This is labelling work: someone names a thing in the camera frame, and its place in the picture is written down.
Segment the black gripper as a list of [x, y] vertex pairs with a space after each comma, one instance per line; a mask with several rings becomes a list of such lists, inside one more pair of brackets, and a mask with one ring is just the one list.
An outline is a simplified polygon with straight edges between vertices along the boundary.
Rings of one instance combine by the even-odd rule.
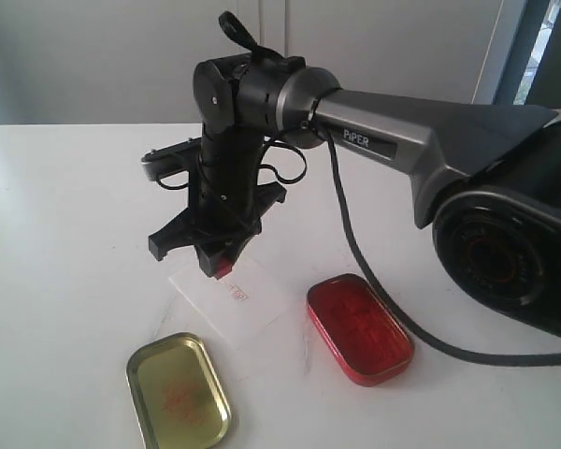
[[261, 215], [286, 191], [276, 182], [259, 186], [257, 173], [265, 135], [231, 126], [221, 133], [202, 127], [195, 171], [188, 173], [188, 207], [148, 237], [158, 261], [177, 248], [195, 248], [199, 267], [214, 278], [226, 256], [231, 271], [249, 242], [261, 232]]

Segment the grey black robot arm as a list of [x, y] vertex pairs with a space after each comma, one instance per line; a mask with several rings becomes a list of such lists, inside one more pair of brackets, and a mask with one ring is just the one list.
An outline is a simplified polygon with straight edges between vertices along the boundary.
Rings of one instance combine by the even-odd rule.
[[201, 136], [142, 160], [152, 181], [188, 176], [154, 258], [191, 246], [226, 272], [286, 196], [257, 180], [265, 152], [335, 144], [410, 179], [414, 223], [467, 294], [561, 337], [561, 112], [350, 91], [300, 57], [251, 53], [199, 63], [193, 89]]

